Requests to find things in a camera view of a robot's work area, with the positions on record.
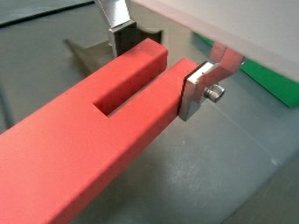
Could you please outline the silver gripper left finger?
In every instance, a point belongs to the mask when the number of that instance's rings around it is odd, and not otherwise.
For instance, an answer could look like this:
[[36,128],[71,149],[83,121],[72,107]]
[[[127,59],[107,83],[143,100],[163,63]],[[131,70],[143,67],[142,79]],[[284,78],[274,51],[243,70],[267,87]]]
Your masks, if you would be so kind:
[[114,55],[120,56],[138,41],[136,22],[131,19],[127,0],[94,0],[107,25]]

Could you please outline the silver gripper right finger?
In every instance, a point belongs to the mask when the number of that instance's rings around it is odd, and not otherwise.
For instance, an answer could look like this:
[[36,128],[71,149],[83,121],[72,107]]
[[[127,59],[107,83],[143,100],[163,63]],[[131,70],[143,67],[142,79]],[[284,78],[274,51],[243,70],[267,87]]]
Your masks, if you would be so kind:
[[226,93],[219,82],[238,70],[243,55],[224,45],[215,43],[210,52],[214,63],[204,61],[187,75],[182,85],[182,97],[178,115],[187,121],[206,100],[216,103]]

